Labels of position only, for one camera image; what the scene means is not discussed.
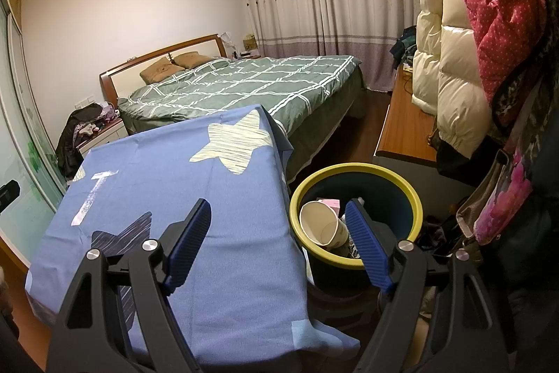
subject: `blue gripper pad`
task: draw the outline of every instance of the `blue gripper pad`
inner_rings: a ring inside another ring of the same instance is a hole
[[[200,246],[210,228],[211,207],[208,201],[203,201],[198,210],[192,215],[179,241],[168,256],[167,278],[163,286],[171,294],[186,281],[192,263],[198,255]]]
[[[363,206],[357,200],[351,200],[347,203],[346,225],[363,261],[369,280],[373,286],[388,293],[394,286],[389,275],[388,252],[385,251],[385,248],[373,233],[365,217],[369,218]],[[369,220],[371,225],[375,224],[370,218]]]

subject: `wardrobe door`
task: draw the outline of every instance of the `wardrobe door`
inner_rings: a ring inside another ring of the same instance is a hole
[[[46,133],[35,98],[33,97],[29,76],[27,76],[21,32],[12,14],[8,15],[8,48],[14,88],[27,130],[29,130],[37,153],[43,161],[46,170],[58,186],[58,189],[62,194],[65,194],[66,179],[58,169],[54,147]]]
[[[8,59],[7,17],[1,6],[0,106],[0,186],[11,179],[20,185],[20,195],[0,215],[0,237],[28,266],[62,194],[37,159],[19,110]]]

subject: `wooden headboard frame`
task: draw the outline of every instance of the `wooden headboard frame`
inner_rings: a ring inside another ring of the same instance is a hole
[[[162,48],[161,50],[153,51],[146,55],[140,57],[134,57],[129,61],[126,61],[124,64],[117,65],[106,72],[101,73],[99,75],[99,80],[101,82],[101,87],[103,89],[103,94],[107,102],[111,102],[115,108],[118,105],[118,95],[116,93],[115,85],[112,81],[112,76],[129,69],[135,65],[141,64],[142,62],[149,61],[149,59],[153,59],[154,57],[164,56],[169,54],[173,51],[180,50],[182,48],[187,48],[189,46],[198,45],[199,43],[210,42],[215,40],[217,43],[217,48],[219,49],[219,54],[222,57],[227,57],[227,53],[225,52],[225,47],[223,46],[222,39],[219,38],[217,34],[213,34],[211,36],[199,37],[194,38],[192,40],[188,40],[186,42],[177,43],[176,45],[168,46],[167,48]]]

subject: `blue fabric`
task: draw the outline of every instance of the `blue fabric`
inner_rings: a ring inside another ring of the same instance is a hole
[[[209,143],[210,123],[236,124],[253,109],[273,147],[256,148],[244,172],[232,173],[219,158],[189,161]],[[305,260],[287,219],[284,166],[290,152],[261,106],[167,125],[91,150],[83,163],[86,176],[70,186],[33,258],[26,288],[35,313],[52,323],[95,231],[117,235],[152,213],[149,235],[158,238],[205,198],[212,208],[210,230],[186,283],[169,299],[204,371],[297,372],[298,349],[355,354],[355,343],[337,330],[297,329],[308,314]],[[99,181],[91,177],[108,171],[117,173],[99,187],[82,223],[71,226]],[[136,352],[145,354],[137,317],[129,335]]]

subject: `white puffer jacket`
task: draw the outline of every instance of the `white puffer jacket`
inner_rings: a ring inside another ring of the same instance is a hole
[[[439,136],[466,158],[484,139],[491,110],[464,0],[419,0],[412,101],[437,115]]]

